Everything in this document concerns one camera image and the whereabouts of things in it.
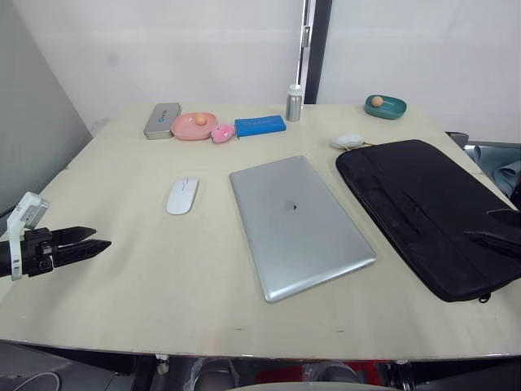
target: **white wall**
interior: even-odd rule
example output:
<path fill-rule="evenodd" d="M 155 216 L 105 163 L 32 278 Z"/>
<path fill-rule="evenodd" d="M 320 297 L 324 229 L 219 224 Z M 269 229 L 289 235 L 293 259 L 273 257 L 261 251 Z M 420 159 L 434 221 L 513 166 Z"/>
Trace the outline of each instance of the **white wall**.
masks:
<path fill-rule="evenodd" d="M 333 0 L 318 103 L 389 94 L 447 131 L 521 142 L 519 0 Z"/>
<path fill-rule="evenodd" d="M 90 129 L 137 102 L 283 103 L 302 0 L 15 0 Z"/>

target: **egg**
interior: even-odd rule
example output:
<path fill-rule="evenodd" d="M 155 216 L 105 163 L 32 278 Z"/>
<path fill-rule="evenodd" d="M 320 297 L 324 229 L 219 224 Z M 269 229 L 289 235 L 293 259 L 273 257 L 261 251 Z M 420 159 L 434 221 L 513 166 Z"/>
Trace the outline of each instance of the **egg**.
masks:
<path fill-rule="evenodd" d="M 374 96 L 371 99 L 371 104 L 375 106 L 376 108 L 379 108 L 383 105 L 383 98 L 381 96 Z"/>
<path fill-rule="evenodd" d="M 195 114 L 195 123 L 197 125 L 206 125 L 206 116 L 202 112 Z"/>

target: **gray wall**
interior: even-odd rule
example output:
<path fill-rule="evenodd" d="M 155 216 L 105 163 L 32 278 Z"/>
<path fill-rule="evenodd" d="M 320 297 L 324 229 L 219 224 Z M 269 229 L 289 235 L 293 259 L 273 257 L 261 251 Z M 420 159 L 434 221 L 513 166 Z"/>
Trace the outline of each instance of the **gray wall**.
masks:
<path fill-rule="evenodd" d="M 90 139 L 11 0 L 0 0 L 0 213 L 39 192 Z"/>

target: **small canister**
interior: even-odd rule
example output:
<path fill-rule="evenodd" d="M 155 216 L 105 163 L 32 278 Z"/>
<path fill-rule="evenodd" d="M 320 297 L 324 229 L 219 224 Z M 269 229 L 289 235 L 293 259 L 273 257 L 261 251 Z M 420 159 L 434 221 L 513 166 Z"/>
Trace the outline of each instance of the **small canister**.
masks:
<path fill-rule="evenodd" d="M 298 121 L 300 119 L 300 111 L 302 109 L 302 86 L 292 84 L 287 89 L 286 99 L 286 120 Z"/>

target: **pink plate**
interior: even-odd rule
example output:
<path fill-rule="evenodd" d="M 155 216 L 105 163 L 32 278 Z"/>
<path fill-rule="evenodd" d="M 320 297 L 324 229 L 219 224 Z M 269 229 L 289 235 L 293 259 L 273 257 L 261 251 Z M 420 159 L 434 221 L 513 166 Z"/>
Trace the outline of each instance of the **pink plate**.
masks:
<path fill-rule="evenodd" d="M 198 112 L 189 112 L 176 118 L 172 125 L 172 134 L 180 140 L 204 140 L 210 138 L 217 118 L 210 112 L 201 112 L 206 116 L 206 125 L 197 125 L 195 116 Z"/>

